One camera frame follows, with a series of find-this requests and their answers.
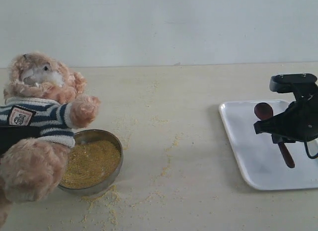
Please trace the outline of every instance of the metal bowl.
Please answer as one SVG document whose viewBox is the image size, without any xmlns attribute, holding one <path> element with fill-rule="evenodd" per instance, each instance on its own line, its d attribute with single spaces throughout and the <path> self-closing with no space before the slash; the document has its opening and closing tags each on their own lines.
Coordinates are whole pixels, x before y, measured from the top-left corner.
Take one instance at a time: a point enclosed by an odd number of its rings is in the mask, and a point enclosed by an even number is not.
<svg viewBox="0 0 318 231">
<path fill-rule="evenodd" d="M 88 143 L 97 142 L 97 141 L 105 141 L 105 140 L 111 142 L 120 152 L 120 162 L 116 170 L 112 174 L 110 174 L 110 176 L 105 178 L 102 182 L 94 186 L 83 188 L 83 189 L 72 189 L 60 184 L 58 187 L 61 190 L 66 191 L 70 194 L 78 195 L 78 196 L 92 196 L 104 190 L 107 190 L 107 188 L 115 181 L 116 177 L 119 174 L 120 168 L 123 164 L 123 158 L 124 158 L 123 148 L 118 138 L 110 132 L 99 130 L 99 129 L 89 129 L 89 130 L 83 130 L 78 133 L 75 133 L 75 142 L 77 145 L 88 144 Z"/>
</svg>

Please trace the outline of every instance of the white wall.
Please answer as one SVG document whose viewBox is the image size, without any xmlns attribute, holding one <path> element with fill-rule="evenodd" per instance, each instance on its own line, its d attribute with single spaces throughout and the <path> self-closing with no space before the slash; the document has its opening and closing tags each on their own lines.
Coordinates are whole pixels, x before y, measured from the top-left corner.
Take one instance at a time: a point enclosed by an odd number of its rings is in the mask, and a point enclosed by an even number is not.
<svg viewBox="0 0 318 231">
<path fill-rule="evenodd" d="M 0 0 L 0 67 L 318 61 L 318 0 Z"/>
</svg>

